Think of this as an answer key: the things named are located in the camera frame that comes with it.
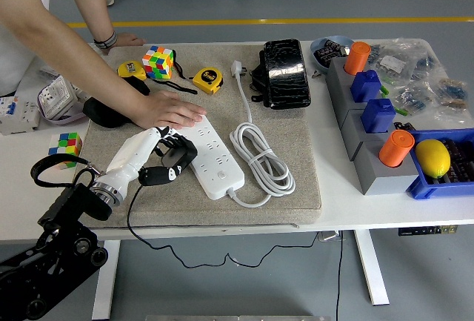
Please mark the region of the person's right hand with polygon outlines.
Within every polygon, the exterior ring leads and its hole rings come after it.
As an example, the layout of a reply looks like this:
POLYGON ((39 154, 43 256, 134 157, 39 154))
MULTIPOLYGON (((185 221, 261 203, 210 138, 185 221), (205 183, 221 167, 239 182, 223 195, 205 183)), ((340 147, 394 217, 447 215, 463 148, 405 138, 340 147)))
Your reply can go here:
POLYGON ((194 126, 206 114, 203 107, 182 101, 177 93, 161 90, 141 99, 132 120, 144 129, 166 126, 181 129, 194 126))

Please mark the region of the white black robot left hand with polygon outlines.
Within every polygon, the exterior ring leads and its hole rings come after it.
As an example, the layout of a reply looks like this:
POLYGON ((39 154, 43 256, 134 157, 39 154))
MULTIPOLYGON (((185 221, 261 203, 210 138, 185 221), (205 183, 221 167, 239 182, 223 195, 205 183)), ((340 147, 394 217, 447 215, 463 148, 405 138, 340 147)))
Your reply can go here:
POLYGON ((176 130, 151 128, 127 139, 95 184, 126 197, 133 180, 144 186, 170 183, 196 157, 195 145, 176 130))

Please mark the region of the person's left hand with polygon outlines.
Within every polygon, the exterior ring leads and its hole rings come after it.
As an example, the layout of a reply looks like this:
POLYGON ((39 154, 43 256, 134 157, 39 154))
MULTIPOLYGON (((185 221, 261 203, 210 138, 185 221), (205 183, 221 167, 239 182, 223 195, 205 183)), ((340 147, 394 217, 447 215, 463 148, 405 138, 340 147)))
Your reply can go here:
POLYGON ((103 54, 108 54, 114 47, 142 46, 146 41, 132 33, 113 32, 110 38, 102 42, 94 41, 94 44, 103 54))

